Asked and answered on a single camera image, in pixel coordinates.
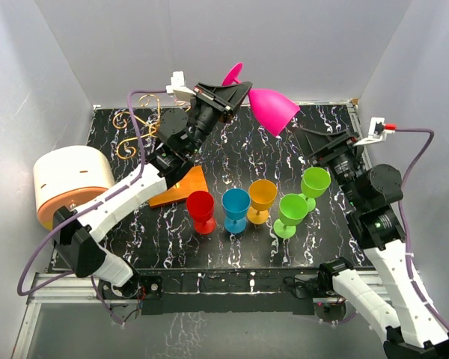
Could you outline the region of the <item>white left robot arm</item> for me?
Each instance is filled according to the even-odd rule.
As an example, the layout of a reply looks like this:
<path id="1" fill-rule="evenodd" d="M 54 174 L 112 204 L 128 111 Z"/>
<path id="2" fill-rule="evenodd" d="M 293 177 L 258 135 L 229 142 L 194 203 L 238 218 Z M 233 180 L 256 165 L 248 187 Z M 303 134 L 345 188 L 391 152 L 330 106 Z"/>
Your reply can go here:
<path id="1" fill-rule="evenodd" d="M 98 277 L 123 298 L 138 293 L 140 274 L 101 241 L 135 209 L 187 175 L 207 136 L 218 122 L 235 116 L 251 87 L 251 82 L 225 86 L 198 83 L 190 93 L 188 111 L 171 108 L 163 113 L 156 149 L 138 168 L 93 200 L 73 210 L 62 206 L 55 212 L 53 244 L 75 276 Z"/>

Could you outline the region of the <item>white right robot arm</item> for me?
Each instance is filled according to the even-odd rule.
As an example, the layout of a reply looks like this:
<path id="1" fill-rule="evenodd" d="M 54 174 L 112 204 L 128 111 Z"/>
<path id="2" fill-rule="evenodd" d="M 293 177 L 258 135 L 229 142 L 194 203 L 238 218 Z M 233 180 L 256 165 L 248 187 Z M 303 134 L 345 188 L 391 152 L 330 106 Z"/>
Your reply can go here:
<path id="1" fill-rule="evenodd" d="M 449 324 L 440 316 L 412 262 L 410 231 L 401 204 L 409 172 L 380 164 L 366 168 L 364 147 L 402 129 L 382 118 L 371 121 L 367 137 L 297 127 L 302 152 L 314 167 L 330 171 L 352 206 L 349 231 L 372 262 L 389 299 L 385 301 L 340 258 L 319 267 L 320 291 L 343 296 L 378 334 L 387 358 L 449 358 Z"/>

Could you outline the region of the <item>blue plastic wine glass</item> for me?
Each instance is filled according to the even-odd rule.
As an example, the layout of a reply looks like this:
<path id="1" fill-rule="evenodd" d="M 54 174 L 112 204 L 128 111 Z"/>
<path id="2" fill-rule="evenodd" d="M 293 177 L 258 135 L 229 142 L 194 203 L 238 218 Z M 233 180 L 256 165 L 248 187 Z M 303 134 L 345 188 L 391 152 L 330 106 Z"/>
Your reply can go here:
<path id="1" fill-rule="evenodd" d="M 239 234 L 247 225 L 246 215 L 251 205 L 251 198 L 247 191 L 232 188 L 222 195 L 224 210 L 224 228 L 231 234 Z"/>

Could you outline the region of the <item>red plastic wine glass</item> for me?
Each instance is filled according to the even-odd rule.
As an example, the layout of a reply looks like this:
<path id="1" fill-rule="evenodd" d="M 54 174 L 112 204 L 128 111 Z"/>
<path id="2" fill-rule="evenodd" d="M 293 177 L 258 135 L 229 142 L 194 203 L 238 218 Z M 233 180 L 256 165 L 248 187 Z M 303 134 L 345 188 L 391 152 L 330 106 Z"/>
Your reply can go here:
<path id="1" fill-rule="evenodd" d="M 207 235 L 216 228 L 214 205 L 213 196 L 207 191 L 194 191 L 186 199 L 186 209 L 197 233 Z"/>

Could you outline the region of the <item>magenta plastic wine glass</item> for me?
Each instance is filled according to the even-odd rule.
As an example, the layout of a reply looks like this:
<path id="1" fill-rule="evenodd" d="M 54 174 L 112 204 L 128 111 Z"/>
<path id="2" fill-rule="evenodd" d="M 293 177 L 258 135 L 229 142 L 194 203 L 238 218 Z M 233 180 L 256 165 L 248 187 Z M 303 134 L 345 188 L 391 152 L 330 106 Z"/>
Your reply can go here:
<path id="1" fill-rule="evenodd" d="M 278 137 L 299 112 L 297 104 L 275 90 L 252 88 L 248 98 L 254 117 L 274 137 Z"/>

